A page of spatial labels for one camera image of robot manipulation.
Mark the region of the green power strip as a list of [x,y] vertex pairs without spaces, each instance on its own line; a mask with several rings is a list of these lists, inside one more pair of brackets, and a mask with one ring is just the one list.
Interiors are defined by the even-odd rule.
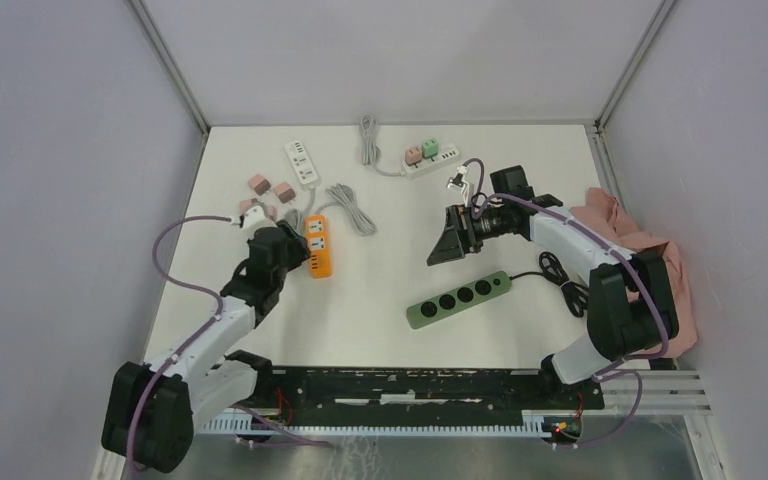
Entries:
[[511,288],[511,277],[497,271],[411,305],[405,317],[418,330],[507,294]]

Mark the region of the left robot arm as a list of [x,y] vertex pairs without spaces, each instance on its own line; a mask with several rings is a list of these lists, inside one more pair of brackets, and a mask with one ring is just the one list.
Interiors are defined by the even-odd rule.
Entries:
[[239,400],[267,404],[274,379],[227,351],[277,305],[289,272],[310,257],[306,239],[284,220],[241,220],[248,256],[211,295],[216,309],[178,346],[116,371],[101,433],[103,449],[132,464],[169,473],[186,457],[195,431]]

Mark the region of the orange power strip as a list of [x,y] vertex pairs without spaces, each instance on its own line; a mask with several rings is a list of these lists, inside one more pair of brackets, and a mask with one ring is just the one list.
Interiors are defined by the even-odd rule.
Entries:
[[324,215],[309,216],[305,221],[305,237],[310,250],[308,268],[314,279],[332,276],[331,241]]

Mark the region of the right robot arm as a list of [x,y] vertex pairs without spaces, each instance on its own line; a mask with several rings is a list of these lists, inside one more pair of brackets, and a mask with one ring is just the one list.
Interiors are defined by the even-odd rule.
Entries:
[[447,207],[443,232],[426,262],[460,260],[480,252],[489,239],[519,235],[557,255],[583,280],[586,330],[544,360],[540,400],[562,408],[577,396],[577,383],[628,360],[665,356],[679,322],[661,255],[653,249],[634,252],[596,233],[553,195],[536,195],[520,166],[492,173],[494,191],[483,194],[467,179],[470,166],[482,164],[468,160],[448,180],[462,200]]

